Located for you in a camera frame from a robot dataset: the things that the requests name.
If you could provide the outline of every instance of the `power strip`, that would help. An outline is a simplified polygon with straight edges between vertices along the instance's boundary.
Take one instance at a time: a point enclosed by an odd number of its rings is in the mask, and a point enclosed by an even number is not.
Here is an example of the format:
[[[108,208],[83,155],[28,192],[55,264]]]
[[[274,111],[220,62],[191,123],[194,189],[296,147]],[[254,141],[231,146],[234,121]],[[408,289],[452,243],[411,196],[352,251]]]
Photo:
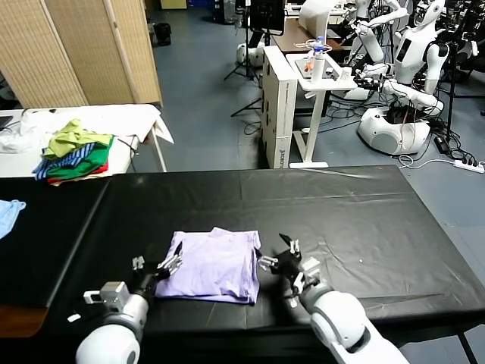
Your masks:
[[[485,172],[485,168],[483,168],[482,165],[478,165],[477,167],[474,167],[473,165],[467,165],[466,163],[463,163],[460,160],[456,160],[453,163],[453,165],[455,167],[458,167],[458,168],[461,168],[461,169],[466,169],[466,170],[472,171],[472,172],[477,172],[477,173],[484,173]]]

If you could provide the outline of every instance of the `red cloth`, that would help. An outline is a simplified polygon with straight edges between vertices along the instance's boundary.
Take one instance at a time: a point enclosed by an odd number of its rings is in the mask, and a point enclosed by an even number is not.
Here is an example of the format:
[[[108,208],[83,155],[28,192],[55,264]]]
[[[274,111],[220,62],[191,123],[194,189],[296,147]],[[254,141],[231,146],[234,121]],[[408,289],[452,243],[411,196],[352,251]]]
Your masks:
[[[94,170],[93,172],[91,172],[90,174],[88,174],[88,176],[90,176],[91,174],[99,174],[99,173],[102,173],[102,172],[106,172],[108,170],[108,161],[106,161],[106,163],[104,165],[102,165],[101,167],[99,167],[98,169]],[[57,182],[69,182],[70,180],[58,180],[57,178],[48,178],[47,179],[47,183],[49,184],[54,184],[54,183],[57,183]]]

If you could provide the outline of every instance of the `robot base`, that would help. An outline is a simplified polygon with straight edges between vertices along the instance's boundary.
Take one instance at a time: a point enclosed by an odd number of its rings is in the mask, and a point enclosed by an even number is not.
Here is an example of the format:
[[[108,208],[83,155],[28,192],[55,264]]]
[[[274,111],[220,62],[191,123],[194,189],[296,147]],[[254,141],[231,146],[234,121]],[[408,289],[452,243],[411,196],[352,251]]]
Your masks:
[[[389,108],[370,108],[362,116],[358,135],[372,149],[389,155],[415,154],[423,146],[430,127],[425,122],[389,124]]]
[[[263,67],[263,48],[264,43],[259,42],[256,48],[250,48],[248,50],[249,63],[253,67]],[[246,59],[246,44],[241,43],[237,46],[236,60],[238,63],[243,63]]]

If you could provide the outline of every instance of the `striped shirt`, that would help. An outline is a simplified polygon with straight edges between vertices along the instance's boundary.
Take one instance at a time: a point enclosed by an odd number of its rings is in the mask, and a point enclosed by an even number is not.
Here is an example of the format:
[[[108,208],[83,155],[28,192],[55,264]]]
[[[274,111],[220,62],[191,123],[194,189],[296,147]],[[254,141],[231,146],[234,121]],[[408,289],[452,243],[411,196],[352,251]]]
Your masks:
[[[85,146],[83,146],[83,148],[78,149],[76,152],[66,154],[64,157],[59,159],[49,160],[43,158],[37,168],[33,170],[33,173],[36,174],[35,179],[43,180],[47,178],[47,172],[53,168],[75,168],[92,152],[94,145],[95,143],[87,143]]]

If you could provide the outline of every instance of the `white robot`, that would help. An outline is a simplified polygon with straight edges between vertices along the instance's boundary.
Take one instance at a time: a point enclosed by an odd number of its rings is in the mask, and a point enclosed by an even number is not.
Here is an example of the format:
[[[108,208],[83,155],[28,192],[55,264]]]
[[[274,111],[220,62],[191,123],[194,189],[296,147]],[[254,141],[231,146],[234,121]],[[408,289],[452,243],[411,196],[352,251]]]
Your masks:
[[[353,32],[344,39],[343,43],[347,39],[358,37],[352,44],[352,49],[354,49],[354,51],[351,51],[351,54],[358,52],[356,49],[360,49],[361,45],[368,55],[368,58],[362,55],[362,60],[357,63],[356,67],[358,67],[359,64],[363,64],[362,62],[365,62],[366,59],[375,64],[374,67],[371,65],[367,66],[368,77],[372,76],[371,71],[373,71],[374,74],[388,74],[393,70],[388,64],[382,63],[385,61],[384,52],[377,41],[373,29],[408,15],[406,9],[404,9],[397,0],[384,0],[384,4],[391,9],[391,12],[380,15],[374,19],[369,19],[369,6],[371,3],[371,0],[356,0],[355,8],[350,9],[348,13],[345,14],[345,20],[343,21],[343,27],[351,27],[353,29]],[[350,91],[334,91],[333,94],[354,101],[366,100],[369,95],[369,90],[359,87]]]
[[[182,264],[182,243],[162,263],[145,263],[142,256],[133,259],[138,283],[134,293],[125,282],[107,282],[101,290],[84,293],[87,304],[102,304],[108,315],[102,325],[83,340],[76,352],[78,364],[137,364],[139,343],[150,302],[157,283],[168,279]]]
[[[298,297],[311,315],[318,339],[341,364],[409,364],[399,350],[372,325],[362,304],[350,293],[340,293],[302,268],[299,243],[280,235],[289,249],[275,256],[256,250],[258,264],[288,278],[292,297]],[[169,278],[181,264],[181,246],[156,269],[143,268],[139,289],[130,294],[123,282],[108,282],[100,291],[85,293],[88,303],[104,303],[114,313],[79,346],[78,364],[136,364],[139,341],[148,311],[147,294],[160,279]]]
[[[438,35],[435,23],[444,4],[445,0],[419,2],[415,9],[416,27],[408,27],[402,35],[396,34],[400,40],[394,67],[391,64],[367,66],[361,72],[360,78],[355,79],[363,87],[394,95],[403,105],[409,105],[404,118],[394,124],[387,120],[388,107],[370,108],[364,113],[358,134],[373,149],[389,155],[417,153],[430,128],[426,122],[415,122],[415,118],[438,115],[443,109],[442,102],[433,96],[433,92],[449,53],[446,44],[435,42]],[[416,73],[425,65],[425,84],[424,89],[420,91],[411,85]],[[369,78],[386,75],[392,69],[394,77],[391,79],[382,82]]]

